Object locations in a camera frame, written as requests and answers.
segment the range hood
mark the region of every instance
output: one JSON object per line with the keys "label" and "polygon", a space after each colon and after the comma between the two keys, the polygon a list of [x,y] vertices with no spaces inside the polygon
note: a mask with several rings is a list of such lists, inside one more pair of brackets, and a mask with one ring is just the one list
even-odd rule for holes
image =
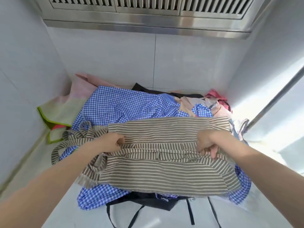
{"label": "range hood", "polygon": [[274,0],[32,0],[47,26],[247,38]]}

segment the green trim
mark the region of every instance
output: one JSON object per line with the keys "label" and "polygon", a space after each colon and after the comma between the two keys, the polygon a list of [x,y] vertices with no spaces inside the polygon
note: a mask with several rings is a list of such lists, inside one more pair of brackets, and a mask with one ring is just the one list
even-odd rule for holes
{"label": "green trim", "polygon": [[72,125],[69,125],[69,124],[64,124],[64,123],[61,123],[61,122],[54,122],[54,121],[51,121],[50,119],[48,119],[42,112],[42,109],[39,107],[37,107],[42,119],[44,120],[44,123],[50,128],[52,129],[54,127],[54,125],[51,125],[50,123],[53,123],[53,124],[56,124],[56,125],[63,125],[63,126],[68,126],[68,127],[71,127]]}
{"label": "green trim", "polygon": [[52,144],[52,143],[56,143],[56,142],[61,142],[61,141],[63,141],[63,138],[57,139],[57,140],[55,140],[55,141],[51,141],[50,133],[51,133],[51,131],[48,132],[48,134],[47,134],[48,144]]}

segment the person's left hand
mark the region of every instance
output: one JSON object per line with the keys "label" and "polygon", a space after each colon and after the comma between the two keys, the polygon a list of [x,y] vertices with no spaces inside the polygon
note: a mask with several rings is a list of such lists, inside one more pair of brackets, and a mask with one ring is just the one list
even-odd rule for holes
{"label": "person's left hand", "polygon": [[112,153],[120,150],[120,145],[125,143],[122,134],[109,132],[91,142],[84,144],[87,149],[92,150],[96,155],[100,153]]}

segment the striped fabric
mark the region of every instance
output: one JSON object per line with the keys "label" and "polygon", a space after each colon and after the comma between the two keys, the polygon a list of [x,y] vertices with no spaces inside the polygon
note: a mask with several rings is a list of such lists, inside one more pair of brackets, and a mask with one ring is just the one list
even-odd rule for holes
{"label": "striped fabric", "polygon": [[[108,131],[123,134],[125,144],[118,152],[95,157],[77,181],[86,187],[108,183],[129,191],[191,197],[223,195],[239,189],[225,154],[219,152],[213,161],[209,154],[196,152],[196,134],[201,129],[229,130],[230,125],[227,118],[180,117],[109,124]],[[82,145],[106,133],[106,128],[89,127],[88,131],[70,133],[69,140],[53,152],[52,161],[56,162],[59,149]]]}

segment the person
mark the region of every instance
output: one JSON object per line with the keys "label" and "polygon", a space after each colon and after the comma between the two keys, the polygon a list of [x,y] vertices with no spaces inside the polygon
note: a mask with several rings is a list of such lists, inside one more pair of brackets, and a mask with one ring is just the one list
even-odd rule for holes
{"label": "person", "polygon": [[[293,227],[304,227],[304,177],[243,144],[227,131],[201,130],[197,138],[199,152],[207,147],[214,152],[220,147]],[[108,133],[79,147],[0,204],[0,227],[41,227],[93,157],[118,151],[123,143],[122,134]]]}

